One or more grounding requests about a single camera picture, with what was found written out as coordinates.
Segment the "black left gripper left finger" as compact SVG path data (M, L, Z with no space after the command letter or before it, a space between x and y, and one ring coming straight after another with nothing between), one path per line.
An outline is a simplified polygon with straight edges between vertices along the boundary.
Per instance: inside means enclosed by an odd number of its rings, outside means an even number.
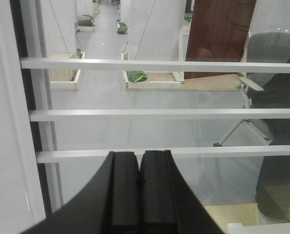
M26 234L138 234L138 163L133 152L109 152L67 204Z

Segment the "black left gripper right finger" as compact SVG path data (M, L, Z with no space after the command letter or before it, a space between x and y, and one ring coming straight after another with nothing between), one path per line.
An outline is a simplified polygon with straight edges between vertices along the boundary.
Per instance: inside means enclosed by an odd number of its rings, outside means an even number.
M140 166L144 234L221 234L181 175L171 151L146 151Z

